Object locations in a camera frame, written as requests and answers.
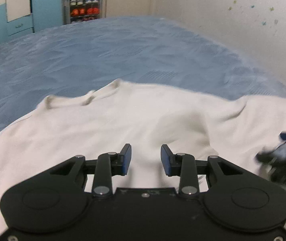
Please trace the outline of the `white printed t-shirt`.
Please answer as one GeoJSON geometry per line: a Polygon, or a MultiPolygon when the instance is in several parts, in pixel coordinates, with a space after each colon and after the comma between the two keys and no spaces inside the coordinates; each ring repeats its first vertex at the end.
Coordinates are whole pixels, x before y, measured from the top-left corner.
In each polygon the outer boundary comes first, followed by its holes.
{"type": "MultiPolygon", "coordinates": [[[[158,188],[174,184],[162,168],[160,148],[210,155],[259,174],[255,155],[281,143],[286,98],[243,96],[226,100],[157,84],[115,80],[74,98],[49,95],[0,132],[0,198],[11,186],[73,156],[132,146],[127,177],[114,187],[158,188]]],[[[0,212],[0,234],[6,230],[0,212]]]]}

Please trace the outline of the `blue textured bedspread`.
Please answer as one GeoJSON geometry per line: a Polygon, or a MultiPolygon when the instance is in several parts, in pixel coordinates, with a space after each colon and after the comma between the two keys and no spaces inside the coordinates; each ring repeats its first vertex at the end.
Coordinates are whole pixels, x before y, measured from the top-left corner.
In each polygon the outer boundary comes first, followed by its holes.
{"type": "Polygon", "coordinates": [[[286,98],[286,85],[254,61],[170,20],[106,18],[0,44],[0,131],[47,95],[77,97],[118,78],[229,100],[286,98]]]}

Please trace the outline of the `grey shoe rack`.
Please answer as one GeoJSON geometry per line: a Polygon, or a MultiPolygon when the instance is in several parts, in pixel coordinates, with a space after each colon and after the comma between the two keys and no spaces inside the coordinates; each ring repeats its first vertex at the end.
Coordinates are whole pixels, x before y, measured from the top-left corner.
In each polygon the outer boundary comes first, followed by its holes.
{"type": "Polygon", "coordinates": [[[103,0],[64,0],[65,24],[103,18],[103,0]]]}

